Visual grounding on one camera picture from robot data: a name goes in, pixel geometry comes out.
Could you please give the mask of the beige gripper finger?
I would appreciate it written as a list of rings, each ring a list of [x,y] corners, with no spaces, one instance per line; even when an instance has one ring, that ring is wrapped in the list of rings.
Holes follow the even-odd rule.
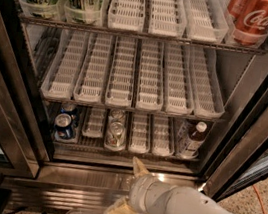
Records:
[[[150,174],[145,164],[143,164],[139,158],[134,157],[132,163],[133,163],[133,172],[134,172],[135,178],[139,179],[142,176],[147,176]]]
[[[131,207],[128,197],[121,197],[114,204],[104,210],[104,214],[134,214],[135,210]]]

